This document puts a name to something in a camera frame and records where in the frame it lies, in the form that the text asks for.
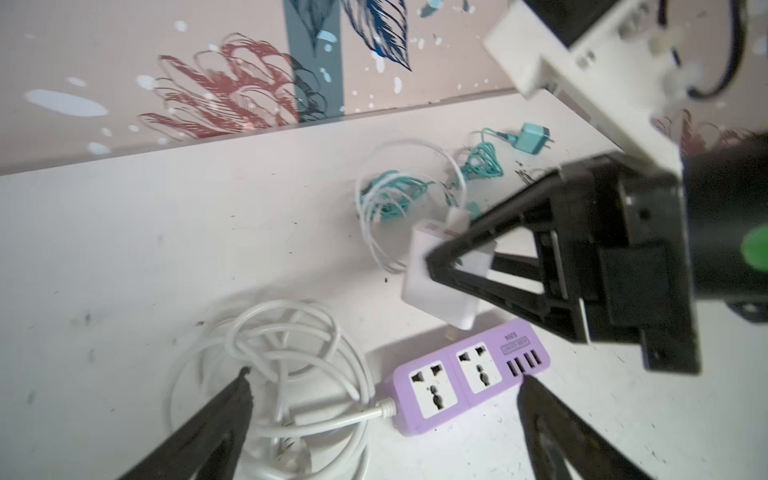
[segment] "white cable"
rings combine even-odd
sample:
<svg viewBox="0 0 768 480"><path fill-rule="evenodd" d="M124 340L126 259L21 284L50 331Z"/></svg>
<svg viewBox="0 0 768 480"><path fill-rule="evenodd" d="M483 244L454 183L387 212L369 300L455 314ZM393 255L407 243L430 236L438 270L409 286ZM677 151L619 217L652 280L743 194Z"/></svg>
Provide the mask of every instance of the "white cable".
<svg viewBox="0 0 768 480"><path fill-rule="evenodd" d="M383 207L387 205L394 205L396 208L400 210L400 213L405 216L406 212L400 207L400 204L398 203L398 200L401 198L405 198L412 202L412 199L408 197L404 192L396 189L388 187L387 184L392 182L393 180L396 180L398 178L403 177L414 177L419 179L424 179L427 181L433 182L435 185L439 185L442 187L443 191L446 195L453 198L453 191L448 188L445 183L435 180L434 178L430 177L428 174L425 174L423 172L416 172L416 171L410 171L410 170L400 170L391 174L388 174L384 176L381 180L377 181L376 184L372 185L371 188L366 192L365 195L362 196L362 201L360 200L362 190L363 190L363 177L366 175L366 167L370 163L370 161L381 152L388 150L392 147L398 147L401 145L415 145L418 147L427 147L438 154L440 154L443 158L445 158L448 163L453 168L456 179L458 181L458 198L456 199L456 204L459 208L465 208L467 203L467 182L464 178L464 175L462 174L462 169L460 166L456 163L456 161L451 158L448 153L446 153L442 148L438 147L437 145L431 144L428 141L424 140L418 140L415 138L406 138L402 140L397 141L391 141L385 144L381 144L378 147L374 148L373 151L363 159L362 161L362 167L360 168L360 174L355 179L355 205L357 208L357 215L360 222L360 232L362 234L362 241L366 244L368 247L368 250L370 250L371 255L373 256L373 259L376 261L376 264L381 268L382 270L385 270L386 272L390 273L401 273L405 271L406 265L403 262L398 261L395 258L392 258L390 255L388 255L387 252L384 251L383 248L376 242L376 240L373 238L373 234L371 233L371 224L376 219L376 212L379 212Z"/></svg>
<svg viewBox="0 0 768 480"><path fill-rule="evenodd" d="M294 313L287 322L264 320L263 314L272 310L292 310ZM301 323L309 317L320 320L324 328L319 328L317 321L311 325ZM321 352L305 351L289 341L301 336L313 336L322 340L324 344ZM207 356L205 354L208 349L215 349L217 352ZM267 382L277 385L277 401L270 417L273 422L267 425L252 421L247 436L251 440L270 439L269 448L255 449L249 445L247 439L243 445L239 472L259 480L289 480L299 477L306 480L324 480L335 478L345 470L351 471L356 465L354 478L362 480L370 458L368 421L391 417L395 415L396 407L391 399L372 404L373 379L365 356L336 325L331 315L317 305L292 300L273 300L255 305L237 318L222 322L207 338L185 352L169 370L162 412L168 435L174 430L171 418L174 389L184 368L195 359L201 359L203 362L208 357L212 358L210 368L204 368L202 363L198 366L198 374L202 376L201 384L206 394L210 394L207 391L210 378L216 374L226 356L251 366L251 375L261 375ZM334 363L334 360L338 359L342 359L350 367L351 374L342 371ZM305 366L289 372L289 364L295 367L297 363ZM359 411L307 425L294 425L288 403L289 384L308 379L317 373L324 373L328 380L341 386ZM346 444L341 452L318 472L311 472L310 465L300 465L298 473L279 468L280 460L277 455L280 453L282 439L331 432L351 425L354 425L353 429L350 435L342 440L346 440Z"/></svg>

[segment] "floral wallpaper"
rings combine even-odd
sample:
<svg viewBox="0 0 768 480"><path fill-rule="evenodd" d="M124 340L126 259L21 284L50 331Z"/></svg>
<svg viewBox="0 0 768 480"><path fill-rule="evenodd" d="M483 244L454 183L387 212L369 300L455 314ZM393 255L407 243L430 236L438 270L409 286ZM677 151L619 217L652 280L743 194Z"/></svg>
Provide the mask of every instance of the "floral wallpaper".
<svg viewBox="0 0 768 480"><path fill-rule="evenodd" d="M507 4L8 0L0 174L511 88L482 47ZM768 0L748 5L731 89L654 119L684 152L768 127ZM727 58L727 3L669 6L670 24L688 30L680 56L714 83Z"/></svg>

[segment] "teal power adapter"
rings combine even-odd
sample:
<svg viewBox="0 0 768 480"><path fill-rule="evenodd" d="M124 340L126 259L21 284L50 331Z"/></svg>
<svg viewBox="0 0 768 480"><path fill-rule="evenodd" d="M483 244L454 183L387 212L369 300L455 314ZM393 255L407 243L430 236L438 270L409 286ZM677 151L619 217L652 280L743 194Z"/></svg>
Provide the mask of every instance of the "teal power adapter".
<svg viewBox="0 0 768 480"><path fill-rule="evenodd" d="M531 155L538 154L548 141L552 141L549 137L549 129L536 124L523 124L519 135L503 134L497 131L493 133L504 138L512 144L512 147Z"/></svg>

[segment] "power strip cord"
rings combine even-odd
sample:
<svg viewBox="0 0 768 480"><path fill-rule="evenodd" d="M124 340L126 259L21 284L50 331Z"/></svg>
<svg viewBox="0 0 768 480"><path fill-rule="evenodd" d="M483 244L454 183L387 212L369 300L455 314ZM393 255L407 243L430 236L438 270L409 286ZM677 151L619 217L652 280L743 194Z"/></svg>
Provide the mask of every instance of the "power strip cord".
<svg viewBox="0 0 768 480"><path fill-rule="evenodd" d="M293 314L286 322L264 322L263 314L274 310L293 311ZM303 322L307 319L315 321L312 324ZM325 328L317 327L317 320ZM322 340L324 344L321 353L304 351L296 345L290 345L292 333L314 336ZM210 367L205 369L204 355L212 353L211 350L215 351L214 360ZM252 372L258 372L267 382L277 386L272 423L264 425L255 420L251 422L247 440L243 445L242 456L245 458L241 457L241 460L246 461L240 463L242 472L263 480L320 480L335 478L340 472L350 470L356 463L354 478L362 480L365 477L369 463L368 421L394 416L396 404L392 399L372 404L374 386L365 356L322 307L292 300L260 303L242 312L237 318L224 320L206 339L185 352L168 373L163 401L163 421L168 435L174 431L171 417L174 390L187 365L195 359L200 362L200 383L204 391L208 392L210 380L227 357L245 366L251 366ZM352 378L333 363L333 360L339 357L350 367ZM291 365L299 362L305 366L289 371L289 362ZM285 425L291 423L286 398L289 385L320 372L340 385L359 411L307 425ZM331 432L349 425L354 425L349 441L341 452L318 472L310 471L311 466L306 461L306 456L304 461L299 460L298 465L294 465L295 468L280 468L280 456L287 448L297 443L286 440ZM251 442L258 438L270 439L266 454L264 448L258 449Z"/></svg>

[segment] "white plug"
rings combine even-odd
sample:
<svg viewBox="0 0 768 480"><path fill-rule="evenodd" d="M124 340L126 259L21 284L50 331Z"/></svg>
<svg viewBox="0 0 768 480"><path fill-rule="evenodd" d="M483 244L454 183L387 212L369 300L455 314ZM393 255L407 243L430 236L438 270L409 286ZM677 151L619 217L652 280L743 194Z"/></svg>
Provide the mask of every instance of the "white plug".
<svg viewBox="0 0 768 480"><path fill-rule="evenodd" d="M475 323L480 300L432 280L425 261L426 256L438 245L456 238L468 227L469 212L452 209L448 219L450 227L434 220L422 220L413 226L401 298L409 305L450 325L469 330ZM456 268L485 277L491 269L495 248L496 242L491 242L467 253L458 259Z"/></svg>

